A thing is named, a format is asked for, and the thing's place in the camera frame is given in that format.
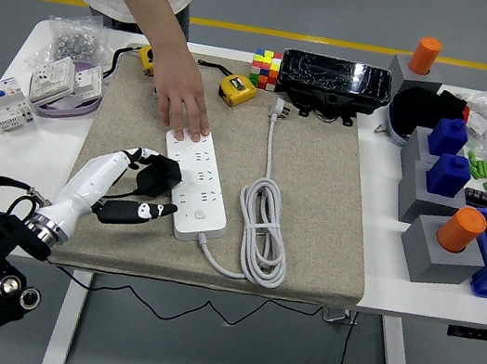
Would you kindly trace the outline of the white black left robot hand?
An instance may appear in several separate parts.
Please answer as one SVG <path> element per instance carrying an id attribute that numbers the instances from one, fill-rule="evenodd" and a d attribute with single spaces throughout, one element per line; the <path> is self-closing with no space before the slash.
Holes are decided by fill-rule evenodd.
<path id="1" fill-rule="evenodd" d="M 53 204 L 37 209 L 30 219 L 33 228 L 48 232 L 58 243 L 74 233 L 81 216 L 96 214 L 103 224 L 143 224 L 175 213 L 175 204 L 128 201 L 109 196 L 108 190 L 125 173 L 138 169 L 133 195 L 157 198 L 180 183 L 182 176 L 176 161 L 148 148 L 116 151 L 92 158 L 59 192 Z"/>

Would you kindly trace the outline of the person's hand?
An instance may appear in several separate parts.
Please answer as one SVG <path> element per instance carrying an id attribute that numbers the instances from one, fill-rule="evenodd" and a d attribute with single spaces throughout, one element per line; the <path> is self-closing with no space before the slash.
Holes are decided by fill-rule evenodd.
<path id="1" fill-rule="evenodd" d="M 185 127 L 191 140 L 208 136 L 210 126 L 204 100 L 202 76 L 186 46 L 152 47 L 154 85 L 158 110 L 165 127 L 171 127 L 182 140 Z"/>

